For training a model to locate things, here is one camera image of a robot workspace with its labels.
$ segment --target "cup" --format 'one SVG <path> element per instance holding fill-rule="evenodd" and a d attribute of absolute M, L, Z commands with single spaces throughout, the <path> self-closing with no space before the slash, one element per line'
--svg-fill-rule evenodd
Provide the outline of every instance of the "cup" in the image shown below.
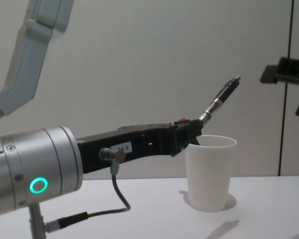
<path fill-rule="evenodd" d="M 218 212 L 227 202 L 237 141 L 216 135 L 197 140 L 200 145 L 190 144 L 185 150 L 189 201 L 197 210 Z"/>

